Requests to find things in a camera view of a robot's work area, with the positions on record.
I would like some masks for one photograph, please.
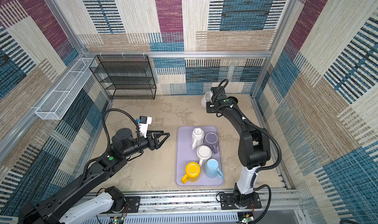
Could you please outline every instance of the black wire shelf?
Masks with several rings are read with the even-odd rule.
[[[97,55],[90,67],[111,99],[155,99],[156,83],[148,56]]]

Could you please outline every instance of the purple tray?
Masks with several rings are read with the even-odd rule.
[[[213,132],[218,135],[218,130],[215,126],[198,126],[200,127],[205,135],[207,133]],[[219,178],[218,176],[215,178],[208,178],[202,171],[201,167],[201,174],[200,178],[196,182],[186,182],[185,184],[181,183],[182,177],[185,175],[185,167],[190,162],[199,162],[197,159],[197,149],[192,149],[192,132],[196,126],[191,127],[179,127],[177,130],[177,149],[176,149],[176,172],[175,172],[175,182],[178,186],[220,186],[223,185],[224,179]],[[216,143],[218,146],[218,153],[211,154],[210,158],[213,158],[218,161],[219,168],[223,171],[222,167],[222,159],[220,156],[220,148],[219,148],[219,137],[218,142]]]

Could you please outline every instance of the wire mesh shelf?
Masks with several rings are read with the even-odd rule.
[[[81,58],[35,111],[42,120],[61,120],[91,76],[93,58]]]
[[[111,99],[155,99],[156,84],[145,55],[97,55],[90,70]]]

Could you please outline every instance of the patterned wall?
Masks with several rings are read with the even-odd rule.
[[[0,140],[77,56],[44,0],[0,0]]]
[[[37,120],[1,164],[0,220],[12,220],[23,204],[38,203],[76,178],[107,105],[91,76],[62,120]]]
[[[204,94],[228,79],[226,93],[252,93],[263,58],[150,58],[156,94]]]
[[[257,101],[313,223],[378,223],[378,0],[299,0]]]
[[[89,51],[266,51],[287,0],[57,0]]]

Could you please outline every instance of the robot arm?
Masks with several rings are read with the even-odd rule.
[[[255,203],[255,207],[261,207],[261,203],[256,202],[258,196],[255,192],[261,187],[254,187],[258,172],[277,167],[281,161],[281,150],[265,128],[256,126],[241,112],[237,105],[238,100],[235,97],[226,96],[224,88],[227,83],[228,80],[223,80],[217,87],[212,87],[211,101],[206,103],[207,113],[216,113],[217,117],[224,116],[227,118],[240,136],[238,157],[243,165],[242,171],[238,182],[235,184],[233,195],[224,194],[223,196],[224,199],[227,199],[230,209],[234,206],[247,208],[251,202]],[[278,158],[272,166],[264,167],[271,157],[269,139],[276,146]]]
[[[110,111],[120,111],[129,116],[126,112],[119,109],[109,109],[103,114],[104,130],[107,134],[107,129],[104,115]],[[149,148],[150,150],[159,149],[162,144],[169,137],[169,133],[163,131],[145,131],[143,135],[139,135],[139,127],[137,127],[137,138],[132,137],[132,132],[128,128],[118,130],[115,136],[112,137],[112,144],[108,139],[108,148],[99,157],[88,161],[81,176],[66,185],[63,189],[58,191],[53,196],[39,202],[37,205],[31,203],[26,204],[20,209],[19,224],[59,224],[63,221],[67,223],[81,223],[83,218],[90,218],[93,215],[109,210],[109,207],[115,212],[119,212],[125,207],[123,194],[111,187],[106,189],[104,193],[97,196],[95,199],[101,199],[101,205],[96,201],[88,201],[87,212],[80,212],[79,215],[73,217],[67,212],[74,204],[83,198],[88,192],[94,189],[97,185],[111,178],[116,174],[127,162],[139,157],[143,154],[143,150]],[[161,136],[165,136],[163,140],[159,141]],[[128,158],[136,153],[140,155],[133,158]]]

